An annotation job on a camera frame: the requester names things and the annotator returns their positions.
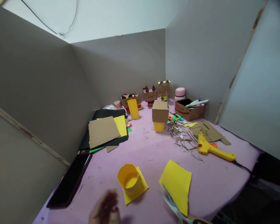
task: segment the yellow cylinder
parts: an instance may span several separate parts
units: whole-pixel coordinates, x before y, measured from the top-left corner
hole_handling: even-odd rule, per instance
[[[133,164],[126,164],[121,167],[117,178],[127,194],[135,196],[139,192],[143,192],[143,188],[145,186],[141,176]]]
[[[136,99],[128,100],[128,107],[130,109],[132,119],[133,120],[139,119],[137,100]]]
[[[165,129],[165,123],[154,122],[153,129],[155,132],[162,132]]]

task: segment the hand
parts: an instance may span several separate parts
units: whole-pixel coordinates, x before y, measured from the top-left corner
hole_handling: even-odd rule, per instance
[[[117,191],[108,190],[94,205],[89,224],[120,224]]]

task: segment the scissor handle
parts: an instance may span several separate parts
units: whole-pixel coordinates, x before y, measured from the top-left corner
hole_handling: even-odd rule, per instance
[[[200,220],[200,219],[195,219],[195,220],[193,220],[193,224],[198,224],[198,223],[201,223],[201,224],[208,224],[208,223],[206,223],[205,221],[202,221],[202,220]]]

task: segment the yellow paper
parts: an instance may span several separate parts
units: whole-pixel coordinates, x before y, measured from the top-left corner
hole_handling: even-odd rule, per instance
[[[188,195],[191,178],[192,173],[169,160],[159,181],[161,186],[162,183],[165,185],[178,209],[186,217],[188,216]]]
[[[119,138],[123,137],[123,136],[126,136],[127,135],[127,124],[125,122],[124,115],[113,118],[113,119],[116,123],[117,129],[118,129],[119,134],[120,134]]]
[[[145,181],[145,179],[144,179],[144,177],[143,177],[143,175],[142,175],[142,173],[141,173],[139,167],[136,167],[136,170],[138,171],[139,176],[140,176],[141,179],[142,179],[142,183],[143,183],[144,187],[142,188],[141,191],[135,193],[134,195],[128,195],[128,194],[125,192],[124,188],[122,188],[122,190],[123,190],[123,192],[124,192],[124,201],[125,201],[125,205],[128,205],[129,203],[131,203],[133,200],[135,200],[136,198],[138,198],[141,194],[143,194],[143,193],[144,193],[145,191],[147,191],[147,189],[148,189],[148,185],[147,185],[147,183],[146,183],[146,181]]]
[[[198,124],[198,122],[191,123],[191,124],[185,124],[184,127],[191,128],[191,127],[193,127],[194,125],[197,125],[197,124]]]

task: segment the pink tablecloth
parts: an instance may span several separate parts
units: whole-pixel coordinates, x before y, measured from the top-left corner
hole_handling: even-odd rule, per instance
[[[169,105],[173,113],[174,101],[170,100]],[[204,162],[198,161],[191,153],[174,144],[167,127],[164,132],[156,133],[153,130],[152,109],[146,102],[142,102],[142,107],[140,119],[131,121],[133,131],[129,133],[128,141],[110,153],[103,149],[93,155],[78,192],[83,187],[70,206],[49,210],[45,204],[34,223],[87,223],[95,202],[111,188],[118,189],[123,224],[177,223],[175,215],[159,194],[159,179],[170,159],[193,174],[189,191],[191,214],[212,220],[223,206],[238,196],[249,178],[246,170],[212,154],[200,155],[196,150],[194,155],[200,156]],[[225,146],[218,142],[218,148],[234,153],[239,163],[252,169],[259,151],[219,125],[215,125],[215,128],[232,143]],[[119,169],[126,163],[139,166],[149,186],[147,192],[128,206],[124,203],[122,188],[117,180]]]

